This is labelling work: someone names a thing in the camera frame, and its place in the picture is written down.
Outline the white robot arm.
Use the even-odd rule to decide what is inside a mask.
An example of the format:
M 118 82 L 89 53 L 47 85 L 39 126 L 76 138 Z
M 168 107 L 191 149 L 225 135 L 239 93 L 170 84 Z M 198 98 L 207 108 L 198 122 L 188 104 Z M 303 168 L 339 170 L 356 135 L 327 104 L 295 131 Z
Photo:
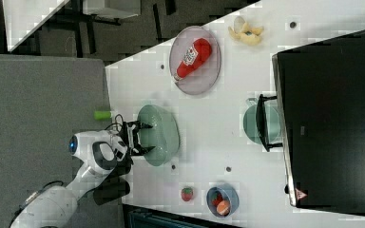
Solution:
M 124 122 L 116 130 L 74 134 L 68 144 L 70 154 L 82 162 L 75 178 L 63 185 L 52 181 L 31 194 L 10 223 L 10 228 L 63 228 L 76 212 L 78 200 L 96 189 L 110 176 L 127 174 L 134 156 L 152 148 L 139 144 L 138 133 L 151 126 L 139 121 Z

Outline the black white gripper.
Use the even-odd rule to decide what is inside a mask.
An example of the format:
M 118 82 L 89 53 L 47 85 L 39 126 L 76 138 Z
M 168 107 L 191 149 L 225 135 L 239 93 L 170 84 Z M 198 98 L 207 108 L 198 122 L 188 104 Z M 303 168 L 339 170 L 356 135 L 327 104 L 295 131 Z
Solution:
M 123 139 L 123 142 L 127 146 L 129 153 L 132 156 L 143 156 L 154 149 L 154 146 L 142 147 L 137 146 L 135 147 L 135 143 L 138 141 L 138 129 L 150 129 L 153 126 L 147 123 L 141 122 L 123 122 L 121 132 L 119 133 L 120 137 Z

